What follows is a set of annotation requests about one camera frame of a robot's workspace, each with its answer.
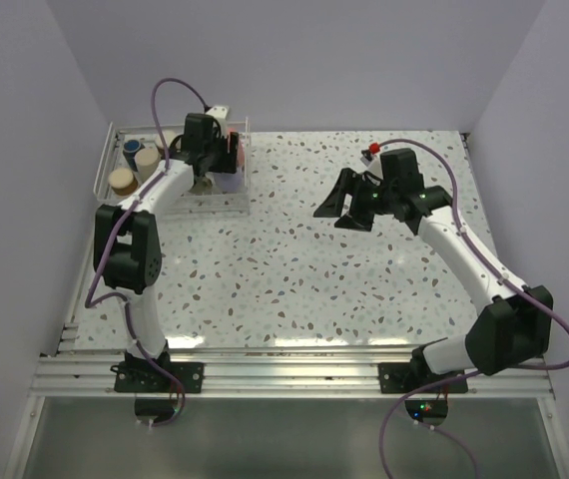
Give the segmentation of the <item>small olive mug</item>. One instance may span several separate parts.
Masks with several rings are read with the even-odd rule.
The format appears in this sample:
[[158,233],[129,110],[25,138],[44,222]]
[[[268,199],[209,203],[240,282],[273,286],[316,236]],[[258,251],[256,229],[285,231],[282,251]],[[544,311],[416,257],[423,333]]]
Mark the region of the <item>small olive mug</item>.
[[194,185],[189,190],[189,193],[194,196],[211,195],[214,192],[215,192],[215,184],[207,176],[196,178]]

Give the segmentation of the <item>steel cup with brown sleeve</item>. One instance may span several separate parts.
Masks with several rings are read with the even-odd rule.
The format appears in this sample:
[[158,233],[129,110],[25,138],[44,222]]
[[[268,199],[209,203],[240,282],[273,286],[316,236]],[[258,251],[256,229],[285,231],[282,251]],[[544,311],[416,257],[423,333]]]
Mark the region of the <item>steel cup with brown sleeve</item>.
[[129,168],[113,170],[108,176],[108,184],[112,192],[120,198],[131,195],[139,187],[133,171]]

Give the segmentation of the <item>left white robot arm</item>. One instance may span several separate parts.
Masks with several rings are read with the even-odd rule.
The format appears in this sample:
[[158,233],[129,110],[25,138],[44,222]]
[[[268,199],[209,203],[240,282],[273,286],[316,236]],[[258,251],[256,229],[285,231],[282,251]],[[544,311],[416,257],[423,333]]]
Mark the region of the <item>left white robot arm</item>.
[[228,129],[228,115],[223,106],[188,115],[178,150],[131,195],[95,214],[95,275],[85,306],[111,297],[121,302],[129,339],[124,363],[138,369],[138,380],[150,391],[162,391],[176,379],[154,292],[162,269],[157,220],[206,175],[238,170],[240,138]]

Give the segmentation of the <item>blue cup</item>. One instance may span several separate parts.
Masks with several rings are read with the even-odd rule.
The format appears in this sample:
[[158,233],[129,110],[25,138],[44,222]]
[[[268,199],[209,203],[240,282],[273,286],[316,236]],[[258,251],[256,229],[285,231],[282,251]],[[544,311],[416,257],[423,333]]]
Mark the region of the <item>blue cup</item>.
[[122,150],[122,154],[123,157],[125,158],[127,165],[129,166],[129,168],[136,172],[138,170],[137,165],[136,165],[136,155],[141,151],[145,149],[145,145],[139,141],[139,140],[129,140],[126,141],[123,145],[123,150]]

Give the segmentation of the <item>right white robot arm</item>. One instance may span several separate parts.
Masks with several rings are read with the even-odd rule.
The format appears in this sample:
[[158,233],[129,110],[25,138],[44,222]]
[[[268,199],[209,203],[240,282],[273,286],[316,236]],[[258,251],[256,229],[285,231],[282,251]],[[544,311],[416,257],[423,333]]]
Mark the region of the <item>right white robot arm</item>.
[[452,196],[429,187],[412,149],[363,155],[366,170],[340,171],[314,216],[339,229],[368,232],[375,217],[392,215],[428,244],[462,284],[478,317],[467,333],[415,348],[404,382],[432,391],[467,369],[493,375],[543,355],[549,346],[553,298],[501,264],[462,220]]

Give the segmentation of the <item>red cup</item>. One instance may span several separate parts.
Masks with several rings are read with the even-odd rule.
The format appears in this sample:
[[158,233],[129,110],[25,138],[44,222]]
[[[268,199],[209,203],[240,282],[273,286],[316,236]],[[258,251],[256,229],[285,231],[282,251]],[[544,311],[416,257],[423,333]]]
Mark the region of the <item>red cup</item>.
[[245,150],[241,135],[238,131],[231,129],[228,135],[229,154],[236,161],[236,171],[239,172],[245,167]]

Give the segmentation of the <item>beige tall cup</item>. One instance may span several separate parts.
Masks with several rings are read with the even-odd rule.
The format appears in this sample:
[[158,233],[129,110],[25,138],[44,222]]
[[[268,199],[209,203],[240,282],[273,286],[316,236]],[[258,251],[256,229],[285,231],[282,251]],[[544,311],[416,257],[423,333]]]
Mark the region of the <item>beige tall cup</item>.
[[160,154],[155,147],[144,148],[134,156],[135,165],[141,181],[144,183],[157,169]]

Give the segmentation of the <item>purple cup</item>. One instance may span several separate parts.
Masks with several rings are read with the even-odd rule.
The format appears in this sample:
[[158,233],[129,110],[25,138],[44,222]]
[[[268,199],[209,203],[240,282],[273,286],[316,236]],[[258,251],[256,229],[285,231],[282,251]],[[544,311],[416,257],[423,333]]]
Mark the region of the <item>purple cup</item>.
[[239,194],[245,188],[244,173],[237,171],[234,174],[212,173],[216,188],[223,194]]

